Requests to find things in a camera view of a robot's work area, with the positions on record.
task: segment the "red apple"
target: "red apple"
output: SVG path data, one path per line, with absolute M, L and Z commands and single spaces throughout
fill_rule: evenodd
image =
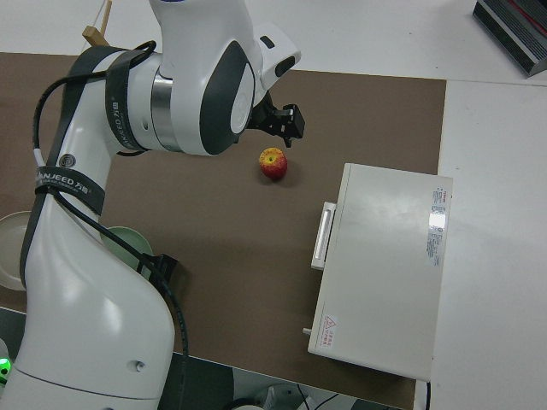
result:
M 281 179 L 287 172 L 287 159 L 279 148 L 266 148 L 258 159 L 262 173 L 268 178 Z

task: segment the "white table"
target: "white table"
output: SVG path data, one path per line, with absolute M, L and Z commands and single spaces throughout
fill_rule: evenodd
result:
M 0 51 L 79 54 L 101 2 L 0 0 Z M 547 72 L 525 79 L 473 0 L 247 3 L 301 47 L 299 69 L 449 80 L 438 173 L 454 199 L 432 409 L 545 407 Z M 107 39 L 159 37 L 145 0 L 115 0 Z

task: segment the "cable strap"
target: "cable strap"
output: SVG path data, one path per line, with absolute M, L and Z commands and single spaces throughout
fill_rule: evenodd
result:
M 117 57 L 106 72 L 105 108 L 110 129 L 117 140 L 127 149 L 146 151 L 133 135 L 127 109 L 129 71 L 142 50 L 129 50 Z
M 35 192 L 47 193 L 49 186 L 75 196 L 97 215 L 103 211 L 103 188 L 83 173 L 63 167 L 38 167 Z

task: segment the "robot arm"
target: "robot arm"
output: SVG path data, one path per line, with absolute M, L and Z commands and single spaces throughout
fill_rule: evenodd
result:
M 71 69 L 71 76 L 106 74 L 67 85 L 39 169 L 21 253 L 25 336 L 2 410 L 154 409 L 173 351 L 173 321 L 160 295 L 44 187 L 72 194 L 65 201 L 97 222 L 120 150 L 216 155 L 250 123 L 276 133 L 270 123 L 285 122 L 278 126 L 285 141 L 302 136 L 297 109 L 276 110 L 268 95 L 300 57 L 279 29 L 253 28 L 244 0 L 150 4 L 162 55 L 94 47 Z

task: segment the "red wire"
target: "red wire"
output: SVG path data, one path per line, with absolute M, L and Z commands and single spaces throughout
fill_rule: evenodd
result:
M 539 24 L 537 21 L 534 20 L 533 17 L 531 17 L 525 10 L 521 8 L 517 3 L 515 3 L 515 0 L 508 0 L 509 4 L 511 4 L 515 9 L 518 10 L 519 13 L 521 13 L 525 19 L 530 21 L 532 25 L 541 32 L 545 37 L 547 37 L 547 29 L 543 27 L 541 24 Z

